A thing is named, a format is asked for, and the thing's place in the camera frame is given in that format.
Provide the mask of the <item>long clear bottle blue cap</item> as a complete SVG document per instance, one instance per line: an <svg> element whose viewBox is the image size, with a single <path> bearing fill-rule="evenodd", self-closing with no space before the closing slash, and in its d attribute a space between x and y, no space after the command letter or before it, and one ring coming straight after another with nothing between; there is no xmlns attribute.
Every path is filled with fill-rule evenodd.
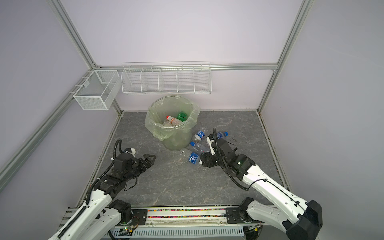
<svg viewBox="0 0 384 240"><path fill-rule="evenodd" d="M210 152L210 148L198 142L190 142L190 145L200 153Z"/></svg>

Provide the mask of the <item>green soda bottle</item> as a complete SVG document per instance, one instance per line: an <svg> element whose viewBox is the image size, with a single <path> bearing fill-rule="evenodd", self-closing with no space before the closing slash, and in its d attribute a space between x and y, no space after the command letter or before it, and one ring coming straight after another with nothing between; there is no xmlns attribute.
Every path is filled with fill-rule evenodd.
<svg viewBox="0 0 384 240"><path fill-rule="evenodd" d="M188 114L185 112L179 112L179 114L177 115L177 119L182 122L185 122L188 119L188 117L189 117Z"/></svg>

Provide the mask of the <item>water bottle blue label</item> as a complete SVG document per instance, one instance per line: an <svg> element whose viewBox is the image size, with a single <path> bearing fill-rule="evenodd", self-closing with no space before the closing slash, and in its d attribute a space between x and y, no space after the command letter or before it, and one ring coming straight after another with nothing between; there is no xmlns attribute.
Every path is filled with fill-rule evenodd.
<svg viewBox="0 0 384 240"><path fill-rule="evenodd" d="M183 159L188 160L190 163L195 165L196 164L202 165L202 161L199 154L192 152L188 149L180 150L180 154L183 157Z"/></svg>

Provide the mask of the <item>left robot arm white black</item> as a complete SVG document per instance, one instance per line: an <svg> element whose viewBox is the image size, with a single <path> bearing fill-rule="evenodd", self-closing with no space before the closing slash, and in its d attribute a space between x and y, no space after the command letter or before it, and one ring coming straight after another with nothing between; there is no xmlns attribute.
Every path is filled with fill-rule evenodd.
<svg viewBox="0 0 384 240"><path fill-rule="evenodd" d="M154 165L155 155L135 158L127 149L113 161L105 172L92 183L87 197L76 213L59 229L51 240L100 240L118 224L130 224L135 217L131 204L115 200L126 183L137 179Z"/></svg>

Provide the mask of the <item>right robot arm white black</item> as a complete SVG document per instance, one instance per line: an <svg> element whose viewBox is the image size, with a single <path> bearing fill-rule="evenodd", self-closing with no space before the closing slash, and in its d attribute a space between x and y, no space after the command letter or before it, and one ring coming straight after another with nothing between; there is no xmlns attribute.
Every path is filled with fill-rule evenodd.
<svg viewBox="0 0 384 240"><path fill-rule="evenodd" d="M219 166L242 190L255 189L270 206L247 197L231 219L268 224L284 232L290 240L315 240L323 226L322 207L314 200L296 196L269 177L252 159L236 154L231 144L214 134L207 137L210 150L201 155L203 167Z"/></svg>

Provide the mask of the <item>clear bottle red cap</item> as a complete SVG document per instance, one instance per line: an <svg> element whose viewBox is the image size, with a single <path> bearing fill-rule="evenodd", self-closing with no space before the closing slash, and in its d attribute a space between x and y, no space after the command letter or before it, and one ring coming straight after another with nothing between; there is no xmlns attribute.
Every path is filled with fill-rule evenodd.
<svg viewBox="0 0 384 240"><path fill-rule="evenodd" d="M178 120L177 118L174 118L172 116L167 116L167 121L172 125L172 126L179 126L183 122Z"/></svg>

